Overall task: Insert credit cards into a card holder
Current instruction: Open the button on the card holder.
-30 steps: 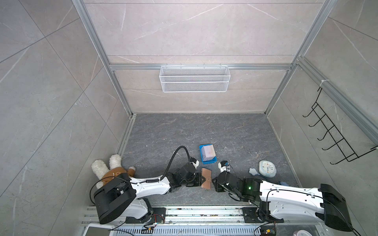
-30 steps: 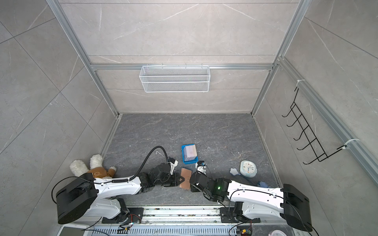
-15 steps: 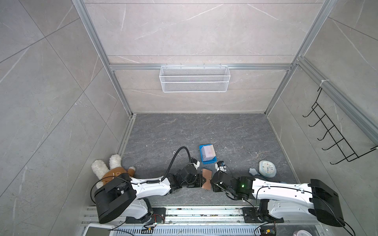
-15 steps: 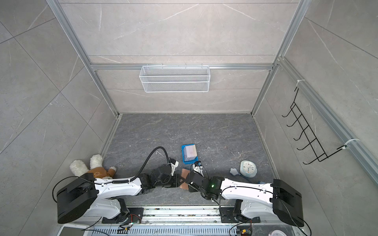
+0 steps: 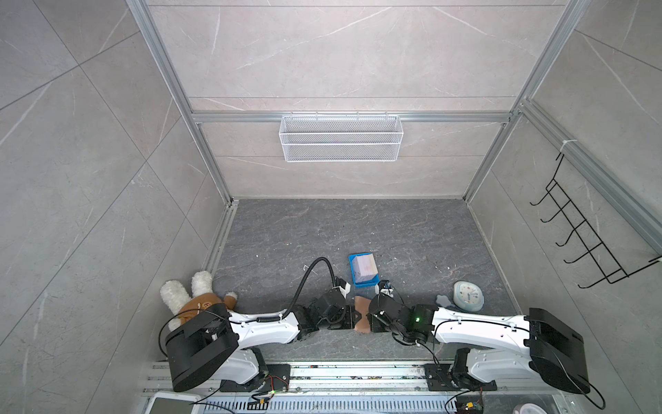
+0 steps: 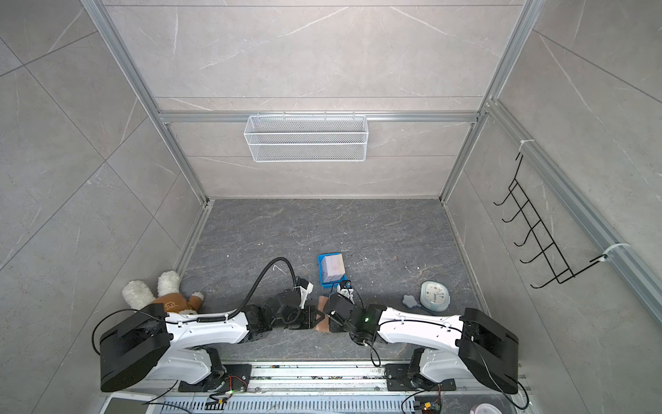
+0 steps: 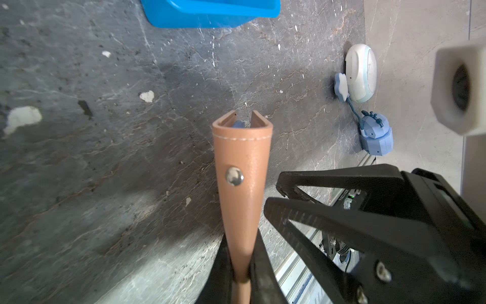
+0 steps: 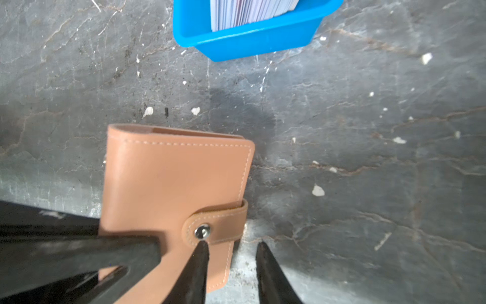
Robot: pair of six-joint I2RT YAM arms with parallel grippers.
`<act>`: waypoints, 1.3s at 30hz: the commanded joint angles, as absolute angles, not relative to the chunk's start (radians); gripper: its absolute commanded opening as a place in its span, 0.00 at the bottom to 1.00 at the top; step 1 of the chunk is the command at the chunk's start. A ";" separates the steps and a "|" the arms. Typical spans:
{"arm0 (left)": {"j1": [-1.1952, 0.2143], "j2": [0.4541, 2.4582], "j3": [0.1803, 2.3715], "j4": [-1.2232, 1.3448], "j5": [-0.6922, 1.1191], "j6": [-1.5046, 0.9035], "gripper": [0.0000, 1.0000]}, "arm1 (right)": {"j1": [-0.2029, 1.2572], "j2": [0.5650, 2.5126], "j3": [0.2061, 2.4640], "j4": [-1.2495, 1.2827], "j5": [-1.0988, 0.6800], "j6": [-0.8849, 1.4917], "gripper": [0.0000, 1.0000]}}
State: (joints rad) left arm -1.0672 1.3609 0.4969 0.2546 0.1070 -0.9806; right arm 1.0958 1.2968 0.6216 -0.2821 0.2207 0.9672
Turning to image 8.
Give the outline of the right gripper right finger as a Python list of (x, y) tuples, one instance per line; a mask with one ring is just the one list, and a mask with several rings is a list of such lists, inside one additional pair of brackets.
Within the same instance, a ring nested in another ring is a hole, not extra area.
[(303, 304), (279, 266), (272, 251), (263, 241), (257, 247), (256, 273), (260, 303)]

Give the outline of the tan leather card holder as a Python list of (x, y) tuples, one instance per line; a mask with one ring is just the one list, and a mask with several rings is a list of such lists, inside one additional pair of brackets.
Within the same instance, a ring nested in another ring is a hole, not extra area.
[(207, 292), (229, 279), (244, 232), (255, 145), (238, 135), (136, 124), (108, 127), (99, 232), (159, 238), (161, 262), (120, 303), (161, 303), (200, 241)]

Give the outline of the blue plastic card tray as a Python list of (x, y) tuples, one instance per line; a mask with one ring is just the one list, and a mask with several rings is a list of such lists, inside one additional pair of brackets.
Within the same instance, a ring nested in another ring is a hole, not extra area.
[(208, 1), (173, 2), (173, 36), (184, 48), (194, 47), (214, 62), (307, 46), (322, 20), (342, 1), (300, 1), (294, 11), (269, 20), (211, 31)]

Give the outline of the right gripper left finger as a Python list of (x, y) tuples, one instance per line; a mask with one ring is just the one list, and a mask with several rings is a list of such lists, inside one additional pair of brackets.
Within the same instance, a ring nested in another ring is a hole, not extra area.
[(204, 304), (209, 258), (207, 242), (200, 241), (163, 304)]

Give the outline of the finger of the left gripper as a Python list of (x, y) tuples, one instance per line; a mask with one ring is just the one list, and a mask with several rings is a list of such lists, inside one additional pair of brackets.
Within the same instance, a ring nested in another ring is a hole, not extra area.
[(1, 303), (115, 303), (161, 260), (154, 236), (100, 236), (99, 220), (1, 202)]

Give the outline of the stack of white cards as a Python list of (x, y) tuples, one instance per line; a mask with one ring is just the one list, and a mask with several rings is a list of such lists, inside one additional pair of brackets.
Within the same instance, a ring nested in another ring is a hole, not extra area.
[(295, 10), (298, 3), (299, 0), (211, 0), (211, 30), (268, 20)]

